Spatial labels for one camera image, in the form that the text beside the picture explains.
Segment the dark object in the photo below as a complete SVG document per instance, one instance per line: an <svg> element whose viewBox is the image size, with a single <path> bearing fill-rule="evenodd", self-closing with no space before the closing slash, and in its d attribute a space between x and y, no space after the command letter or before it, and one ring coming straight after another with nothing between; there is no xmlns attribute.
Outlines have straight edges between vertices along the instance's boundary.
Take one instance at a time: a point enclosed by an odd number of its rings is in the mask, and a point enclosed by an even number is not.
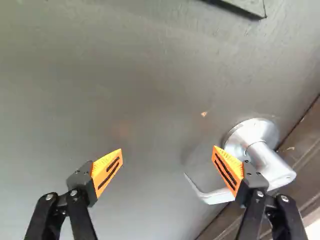
<svg viewBox="0 0 320 240"><path fill-rule="evenodd" d="M251 20L267 17L264 0L201 0Z"/></svg>
<svg viewBox="0 0 320 240"><path fill-rule="evenodd" d="M87 199L87 194L81 189L61 196L55 192L43 195L35 206L24 240L58 240L67 216L70 217L75 240L97 240L87 209Z"/></svg>
<svg viewBox="0 0 320 240"><path fill-rule="evenodd" d="M66 180L66 185L69 190L81 189L86 192L89 207L92 207L98 200L93 179L90 174L92 171L93 162L87 161L78 170L76 170L71 176Z"/></svg>
<svg viewBox="0 0 320 240"><path fill-rule="evenodd" d="M256 173L249 162L244 163L244 173ZM308 240L296 202L289 196L266 194L268 181L259 174L244 174L235 201L246 208L236 240L260 239L264 215L272 225L273 240Z"/></svg>

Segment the orange gripper pad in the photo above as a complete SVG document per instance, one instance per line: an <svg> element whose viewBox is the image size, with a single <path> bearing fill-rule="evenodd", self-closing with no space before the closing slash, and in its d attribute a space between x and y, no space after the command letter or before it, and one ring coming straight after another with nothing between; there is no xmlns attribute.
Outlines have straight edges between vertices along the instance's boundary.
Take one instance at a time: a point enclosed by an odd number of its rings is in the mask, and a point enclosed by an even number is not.
<svg viewBox="0 0 320 240"><path fill-rule="evenodd" d="M217 146L213 146L211 159L225 184L236 197L241 180L244 178L243 162Z"/></svg>
<svg viewBox="0 0 320 240"><path fill-rule="evenodd" d="M121 148L93 162L91 178L97 199L123 165Z"/></svg>

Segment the bolt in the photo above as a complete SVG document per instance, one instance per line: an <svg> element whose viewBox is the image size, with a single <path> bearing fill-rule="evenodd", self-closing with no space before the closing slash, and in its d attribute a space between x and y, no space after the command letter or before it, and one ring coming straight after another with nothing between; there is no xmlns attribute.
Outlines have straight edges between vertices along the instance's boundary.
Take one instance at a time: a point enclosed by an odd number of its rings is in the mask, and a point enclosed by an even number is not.
<svg viewBox="0 0 320 240"><path fill-rule="evenodd" d="M54 197L54 195L52 193L49 193L46 197L45 200L49 201Z"/></svg>
<svg viewBox="0 0 320 240"><path fill-rule="evenodd" d="M74 197L75 195L77 195L78 191L76 189L73 189L71 192L70 192L70 196L71 197Z"/></svg>
<svg viewBox="0 0 320 240"><path fill-rule="evenodd" d="M263 198L264 197L264 193L262 191L257 191L256 194L260 197Z"/></svg>
<svg viewBox="0 0 320 240"><path fill-rule="evenodd" d="M284 196L284 195L281 195L281 199L282 199L282 201L284 201L284 202L286 202L286 203L289 202L289 199L288 199L286 196Z"/></svg>

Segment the lever handle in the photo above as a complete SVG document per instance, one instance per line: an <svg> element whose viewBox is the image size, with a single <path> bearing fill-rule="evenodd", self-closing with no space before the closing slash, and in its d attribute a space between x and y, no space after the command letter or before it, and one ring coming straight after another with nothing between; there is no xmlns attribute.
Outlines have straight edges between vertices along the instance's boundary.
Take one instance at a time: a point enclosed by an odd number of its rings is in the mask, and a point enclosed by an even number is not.
<svg viewBox="0 0 320 240"><path fill-rule="evenodd" d="M209 204L209 205L222 204L222 203L232 202L235 200L235 196L227 187L223 187L211 192L202 192L199 190L199 188L195 185L195 183L188 177L188 175L185 172L184 172L184 176L187 179L187 181L190 183L196 195L206 204Z"/></svg>
<svg viewBox="0 0 320 240"><path fill-rule="evenodd" d="M269 182L268 191L291 183L296 172L273 151L279 140L277 126L264 118L252 118L232 128L224 140L224 150L241 162L249 161ZM228 187L202 192L184 173L197 196L209 205L227 203L235 200Z"/></svg>

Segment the gray door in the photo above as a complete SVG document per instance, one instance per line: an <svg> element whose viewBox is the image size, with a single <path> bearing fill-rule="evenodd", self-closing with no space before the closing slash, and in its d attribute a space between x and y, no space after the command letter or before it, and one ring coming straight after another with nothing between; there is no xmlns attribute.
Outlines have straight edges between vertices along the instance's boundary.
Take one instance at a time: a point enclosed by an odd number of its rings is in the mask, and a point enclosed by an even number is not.
<svg viewBox="0 0 320 240"><path fill-rule="evenodd" d="M2 238L22 239L40 196L122 148L90 210L98 237L195 239L224 205L183 172L222 187L212 145L251 117L283 138L319 92L319 1L265 7L252 21L199 0L2 0Z"/></svg>

